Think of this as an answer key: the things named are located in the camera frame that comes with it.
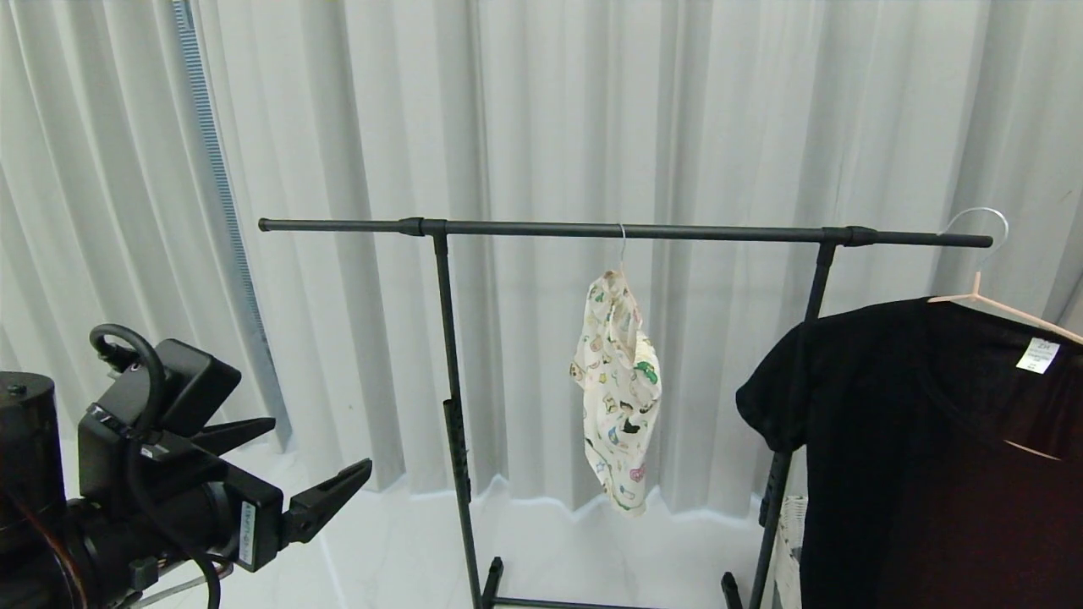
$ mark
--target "robotic arm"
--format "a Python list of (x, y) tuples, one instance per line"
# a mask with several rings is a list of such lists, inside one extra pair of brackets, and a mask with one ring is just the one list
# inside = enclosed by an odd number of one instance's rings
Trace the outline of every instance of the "robotic arm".
[(0, 372), (0, 608), (131, 607), (187, 560), (217, 608), (225, 568), (257, 571), (308, 543), (371, 475), (361, 461), (283, 511), (279, 489), (220, 458), (275, 420), (207, 426), (239, 372), (122, 326), (94, 328), (91, 344), (117, 376), (79, 423), (80, 498), (65, 497), (52, 380)]

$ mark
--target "shirt sleeve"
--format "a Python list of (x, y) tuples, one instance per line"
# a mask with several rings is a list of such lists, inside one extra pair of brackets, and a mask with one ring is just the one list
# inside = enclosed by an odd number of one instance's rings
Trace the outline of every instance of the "shirt sleeve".
[(808, 324), (791, 329), (738, 389), (738, 412), (775, 452), (805, 444), (809, 378), (805, 336)]

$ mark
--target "horizontal rod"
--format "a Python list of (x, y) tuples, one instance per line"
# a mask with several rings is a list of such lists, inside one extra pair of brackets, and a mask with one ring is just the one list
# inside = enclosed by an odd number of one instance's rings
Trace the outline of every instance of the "horizontal rod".
[(556, 609), (649, 609), (643, 607), (629, 607), (627, 605), (595, 605), (593, 602), (565, 602), (563, 600), (535, 600), (532, 598), (505, 598), (498, 596), (493, 601), (494, 606), (505, 607), (549, 607)]
[(782, 243), (837, 243), (843, 246), (879, 244), (989, 247), (988, 235), (879, 232), (863, 226), (779, 229), (757, 226), (691, 226), (670, 224), (593, 224), (573, 222), (491, 222), (404, 218), (402, 220), (271, 220), (261, 231), (402, 233), (413, 236), (521, 235), (550, 237), (616, 237)]

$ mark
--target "white wicker basket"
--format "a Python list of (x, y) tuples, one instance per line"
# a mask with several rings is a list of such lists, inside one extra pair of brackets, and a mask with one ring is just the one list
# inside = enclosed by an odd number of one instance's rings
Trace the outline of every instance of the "white wicker basket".
[(808, 497), (791, 495), (782, 501), (779, 534), (774, 537), (774, 585), (782, 609), (801, 608), (800, 560), (795, 550), (805, 539), (805, 510)]

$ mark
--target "shirt neckline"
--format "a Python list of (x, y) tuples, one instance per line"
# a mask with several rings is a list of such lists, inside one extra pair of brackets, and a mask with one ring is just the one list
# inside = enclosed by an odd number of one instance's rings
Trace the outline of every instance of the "shirt neckline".
[(981, 429), (977, 424), (975, 424), (974, 418), (968, 414), (968, 412), (958, 404), (956, 404), (951, 398), (944, 393), (943, 389), (940, 387), (940, 383), (932, 375), (929, 370), (928, 362), (929, 351), (931, 346), (930, 340), (930, 329), (928, 325), (928, 320), (926, 315), (929, 314), (931, 310), (943, 309), (952, 311), (952, 314), (958, 314), (963, 318), (970, 318), (978, 323), (990, 325), (1006, 332), (1016, 333), (1021, 336), (1038, 337), (1045, 340), (1052, 340), (1061, 345), (1061, 347), (1068, 347), (1070, 351), (1079, 352), (1080, 346), (1075, 345), (1071, 340), (1068, 340), (1066, 345), (1066, 338), (1060, 336), (1055, 332), (1049, 332), (1045, 328), (1040, 328), (1022, 322), (1017, 322), (1015, 320), (1009, 320), (1006, 318), (1001, 318), (999, 315), (993, 315), (991, 313), (986, 313), (984, 311), (979, 311), (977, 309), (971, 309), (969, 307), (964, 307), (957, 302), (929, 302), (928, 299), (931, 296), (917, 298), (911, 300), (910, 312), (906, 318), (909, 319), (910, 325), (915, 331), (913, 336), (916, 340), (909, 340), (912, 346), (911, 354), (914, 358), (912, 361), (913, 368), (917, 374), (918, 384), (921, 389), (925, 394), (937, 403), (941, 409), (943, 409), (949, 416), (951, 416), (956, 424), (958, 424), (968, 433), (975, 437), (987, 448), (993, 450), (996, 453), (1005, 455), (1007, 458), (1017, 459), (1020, 463), (1026, 463), (1032, 467), (1042, 467), (1049, 469), (1064, 469), (1069, 467), (1078, 467), (1080, 462), (1072, 458), (1060, 458), (1054, 459), (1047, 456), (1032, 453), (1030, 451), (1020, 449), (1013, 444), (1006, 442), (1003, 438), (990, 433)]

